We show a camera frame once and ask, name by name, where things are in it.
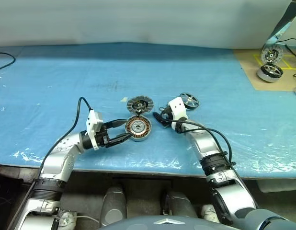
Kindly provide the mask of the white lumpy object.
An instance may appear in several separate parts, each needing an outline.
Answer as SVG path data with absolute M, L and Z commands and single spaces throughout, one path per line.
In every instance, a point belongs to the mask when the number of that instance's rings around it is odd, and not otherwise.
M 212 204 L 206 204 L 202 206 L 201 216 L 205 220 L 219 223 L 219 219 Z
M 59 226 L 57 230 L 74 230 L 76 227 L 77 212 L 75 211 L 63 211 L 61 210 L 58 214 Z

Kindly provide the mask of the brown cardboard sheet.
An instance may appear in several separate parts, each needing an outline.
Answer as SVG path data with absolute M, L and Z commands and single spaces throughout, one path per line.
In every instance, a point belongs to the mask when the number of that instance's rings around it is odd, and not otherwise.
M 261 61 L 261 50 L 234 50 L 236 58 L 254 89 L 279 92 L 293 92 L 296 89 L 296 51 L 292 54 L 285 48 L 282 49 L 284 52 L 282 60 L 275 65 L 283 70 L 283 75 L 274 83 L 265 82 L 256 74 L 258 69 L 266 64 Z

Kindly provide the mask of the grey rounded robot leg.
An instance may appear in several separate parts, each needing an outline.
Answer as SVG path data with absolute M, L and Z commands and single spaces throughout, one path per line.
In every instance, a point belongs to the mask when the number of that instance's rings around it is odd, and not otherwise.
M 126 218 L 127 205 L 124 190 L 121 186 L 112 186 L 103 198 L 99 226 L 105 227 Z
M 165 191 L 160 200 L 162 215 L 185 216 L 198 218 L 198 215 L 188 197 L 182 192 Z

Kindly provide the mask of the spare white motor housing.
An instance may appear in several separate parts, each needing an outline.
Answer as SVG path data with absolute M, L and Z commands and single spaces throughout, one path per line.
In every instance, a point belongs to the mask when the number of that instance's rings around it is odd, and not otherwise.
M 268 82 L 268 83 L 274 83 L 276 81 L 278 81 L 281 77 L 279 78 L 274 78 L 273 76 L 271 76 L 270 74 L 268 74 L 267 72 L 265 72 L 263 69 L 262 69 L 262 66 L 258 69 L 258 71 L 256 72 L 257 76 L 265 81 L 265 82 Z

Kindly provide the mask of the grey blue robot torso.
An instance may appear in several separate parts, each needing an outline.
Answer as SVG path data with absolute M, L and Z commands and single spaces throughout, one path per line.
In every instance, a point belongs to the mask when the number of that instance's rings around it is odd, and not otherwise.
M 128 218 L 99 230 L 296 230 L 296 223 L 267 209 L 255 209 L 231 226 L 201 218 L 142 216 Z

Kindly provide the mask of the spare round motor lid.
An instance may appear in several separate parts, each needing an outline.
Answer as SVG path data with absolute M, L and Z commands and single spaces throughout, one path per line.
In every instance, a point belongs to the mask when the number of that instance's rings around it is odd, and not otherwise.
M 283 49 L 278 45 L 264 46 L 261 50 L 261 61 L 265 63 L 278 63 L 282 60 Z

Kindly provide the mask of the blue foam table mat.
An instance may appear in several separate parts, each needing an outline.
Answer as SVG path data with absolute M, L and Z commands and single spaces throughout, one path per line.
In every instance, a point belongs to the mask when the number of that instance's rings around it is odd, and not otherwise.
M 296 96 L 255 90 L 233 51 L 192 46 L 100 44 L 0 47 L 0 164 L 39 167 L 88 107 L 104 121 L 127 119 L 126 102 L 154 110 L 182 92 L 199 107 L 190 119 L 222 132 L 242 177 L 296 178 Z

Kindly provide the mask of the silver motor housing copper windings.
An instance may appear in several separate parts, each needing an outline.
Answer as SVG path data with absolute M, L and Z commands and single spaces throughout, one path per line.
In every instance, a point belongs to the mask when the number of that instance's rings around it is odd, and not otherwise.
M 126 133 L 131 133 L 131 139 L 136 142 L 144 141 L 150 134 L 152 125 L 144 116 L 132 116 L 125 125 Z

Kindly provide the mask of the spare spoked rotor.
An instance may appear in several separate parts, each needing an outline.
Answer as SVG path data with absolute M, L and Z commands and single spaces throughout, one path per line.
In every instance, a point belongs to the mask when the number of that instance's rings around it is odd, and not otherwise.
M 282 69 L 277 65 L 263 65 L 262 69 L 274 78 L 279 78 L 283 74 Z

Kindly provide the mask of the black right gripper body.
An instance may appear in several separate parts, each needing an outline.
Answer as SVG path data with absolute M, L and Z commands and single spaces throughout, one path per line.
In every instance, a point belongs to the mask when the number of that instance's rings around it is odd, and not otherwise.
M 168 119 L 168 120 L 173 119 L 172 109 L 169 105 L 159 107 L 159 111 L 160 111 L 160 115 L 163 118 Z

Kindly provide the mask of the round hinged motor lid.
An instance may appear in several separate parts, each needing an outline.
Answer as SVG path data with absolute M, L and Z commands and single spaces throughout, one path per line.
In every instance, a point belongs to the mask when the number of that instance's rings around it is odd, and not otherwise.
M 131 98 L 126 104 L 127 110 L 136 115 L 150 112 L 153 106 L 152 99 L 143 95 Z

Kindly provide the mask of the black silver spoked rotor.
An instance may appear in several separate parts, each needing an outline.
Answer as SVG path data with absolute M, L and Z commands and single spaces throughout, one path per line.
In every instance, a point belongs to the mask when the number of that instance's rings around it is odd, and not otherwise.
M 199 100 L 192 94 L 187 92 L 182 92 L 180 97 L 183 101 L 183 104 L 187 110 L 195 110 L 199 107 Z

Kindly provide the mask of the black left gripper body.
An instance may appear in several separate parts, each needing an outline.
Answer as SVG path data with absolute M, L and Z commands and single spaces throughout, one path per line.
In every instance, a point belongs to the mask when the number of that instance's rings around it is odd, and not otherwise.
M 114 145 L 114 139 L 110 139 L 108 135 L 108 129 L 114 127 L 114 122 L 109 121 L 101 125 L 99 131 L 95 133 L 95 141 L 98 147 L 106 147 L 109 148 Z

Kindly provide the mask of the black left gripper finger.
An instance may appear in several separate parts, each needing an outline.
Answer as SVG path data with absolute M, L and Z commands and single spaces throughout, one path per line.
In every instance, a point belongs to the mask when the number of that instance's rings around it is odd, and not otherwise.
M 124 125 L 128 120 L 127 119 L 116 119 L 108 122 L 108 128 L 116 128 Z
M 116 136 L 115 138 L 109 139 L 108 147 L 115 146 L 117 144 L 123 143 L 129 138 L 133 136 L 132 133 L 123 133 L 121 135 Z

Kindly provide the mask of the white curtain backdrop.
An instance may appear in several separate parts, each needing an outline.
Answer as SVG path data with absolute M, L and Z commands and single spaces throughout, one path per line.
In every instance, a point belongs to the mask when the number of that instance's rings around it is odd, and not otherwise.
M 261 47 L 291 0 L 0 0 L 0 46 Z

